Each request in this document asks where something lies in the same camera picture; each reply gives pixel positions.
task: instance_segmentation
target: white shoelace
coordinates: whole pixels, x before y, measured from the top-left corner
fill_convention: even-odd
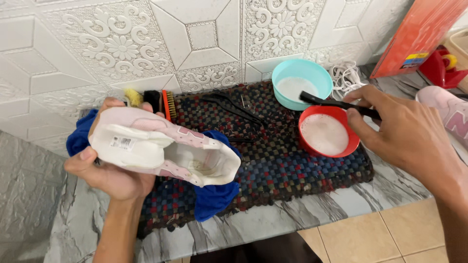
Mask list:
[[[330,73],[333,81],[333,91],[331,96],[335,100],[342,100],[348,92],[358,89],[365,83],[361,82],[359,78],[359,68],[356,66],[355,61],[344,61],[338,65],[331,67],[328,72]]]

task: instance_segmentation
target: woven rug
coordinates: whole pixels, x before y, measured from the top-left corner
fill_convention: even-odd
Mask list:
[[[243,99],[246,108],[263,117],[268,127],[246,121],[217,104],[200,101],[205,93],[177,96],[177,119],[173,120],[198,132],[218,130],[228,137],[253,140],[233,143],[242,154],[242,164],[234,179],[241,191],[219,216],[245,211],[254,205],[273,205],[274,200],[291,200],[292,196],[330,192],[372,180],[372,163],[362,146],[343,158],[312,157],[300,149],[301,112],[281,106],[270,81],[225,92],[240,105]],[[151,233],[153,228],[167,227],[173,231],[194,220],[196,198],[190,183],[157,177],[143,204],[139,237]]]

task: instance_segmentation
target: foam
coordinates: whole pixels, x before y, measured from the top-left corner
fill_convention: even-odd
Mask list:
[[[318,96],[318,89],[308,80],[301,77],[287,77],[278,82],[276,89],[288,99],[301,102],[299,95],[301,91]]]
[[[346,128],[326,114],[313,114],[300,125],[304,140],[316,151],[326,155],[342,153],[349,143]]]

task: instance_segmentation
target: plastic bowl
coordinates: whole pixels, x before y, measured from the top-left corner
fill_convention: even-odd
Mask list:
[[[337,154],[337,155],[326,155],[315,150],[306,142],[306,140],[304,139],[304,136],[302,135],[302,130],[300,128],[300,125],[308,116],[313,115],[313,114],[326,114],[328,116],[332,116],[345,127],[346,132],[348,133],[349,142],[348,142],[348,146],[346,147],[344,151],[342,151],[340,154]],[[312,156],[322,155],[322,156],[333,157],[333,158],[344,157],[354,152],[360,142],[358,135],[348,126],[348,117],[346,115],[346,111],[338,107],[330,107],[330,106],[308,107],[299,117],[299,134],[300,134],[300,137],[299,137],[300,145]]]
[[[333,89],[333,82],[328,72],[319,64],[305,60],[292,59],[280,63],[273,70],[271,81],[273,82],[273,90],[278,102],[290,110],[305,110],[311,104],[302,101],[295,101],[288,98],[276,89],[278,82],[287,77],[301,77],[312,84],[318,90],[318,96],[321,99],[326,99],[330,96]]]

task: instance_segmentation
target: shoe label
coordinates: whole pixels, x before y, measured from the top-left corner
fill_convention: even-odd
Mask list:
[[[121,148],[131,152],[136,142],[136,139],[114,136],[114,138],[110,142],[110,146]]]
[[[202,167],[202,162],[200,161],[189,161],[188,169],[200,169]]]

